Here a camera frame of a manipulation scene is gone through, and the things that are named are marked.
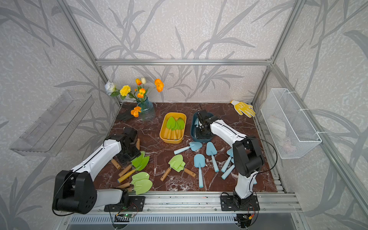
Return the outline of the green pointed shovel yellow handle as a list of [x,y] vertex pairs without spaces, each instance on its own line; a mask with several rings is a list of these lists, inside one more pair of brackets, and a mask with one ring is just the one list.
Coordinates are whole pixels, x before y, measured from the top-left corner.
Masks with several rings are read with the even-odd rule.
[[171,133],[172,133],[172,129],[173,129],[174,125],[175,125],[175,122],[176,122],[176,120],[173,117],[170,117],[167,120],[166,128],[165,128],[164,135],[163,135],[163,138],[164,139],[172,140]]

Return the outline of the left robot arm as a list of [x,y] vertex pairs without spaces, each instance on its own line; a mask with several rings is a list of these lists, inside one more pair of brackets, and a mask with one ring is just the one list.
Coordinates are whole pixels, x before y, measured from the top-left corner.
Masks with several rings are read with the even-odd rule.
[[96,189],[94,180],[100,171],[117,157],[122,163],[140,156],[136,147],[137,131],[125,128],[122,134],[108,136],[94,153],[68,171],[61,171],[55,178],[52,211],[87,214],[93,208],[114,205],[127,206],[125,189]]

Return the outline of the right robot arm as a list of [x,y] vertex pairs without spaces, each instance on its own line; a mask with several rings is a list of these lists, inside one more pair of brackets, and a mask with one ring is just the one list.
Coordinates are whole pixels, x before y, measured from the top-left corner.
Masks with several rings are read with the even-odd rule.
[[199,111],[197,118],[201,131],[216,135],[231,146],[234,166],[239,173],[234,198],[246,200],[252,194],[254,177],[265,164],[258,139],[236,131],[206,110]]

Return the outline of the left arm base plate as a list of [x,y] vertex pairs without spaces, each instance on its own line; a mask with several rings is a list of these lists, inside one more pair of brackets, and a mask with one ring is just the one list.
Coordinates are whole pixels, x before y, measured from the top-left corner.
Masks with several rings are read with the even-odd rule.
[[142,212],[145,196],[129,196],[123,198],[118,204],[104,207],[104,212]]

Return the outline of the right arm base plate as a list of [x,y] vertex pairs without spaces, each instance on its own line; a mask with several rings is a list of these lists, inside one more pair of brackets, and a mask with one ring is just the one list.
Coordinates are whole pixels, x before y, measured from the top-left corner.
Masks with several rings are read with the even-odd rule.
[[251,194],[245,199],[241,199],[235,192],[229,195],[222,192],[220,195],[220,204],[222,211],[253,211],[260,210],[258,198],[255,194]]

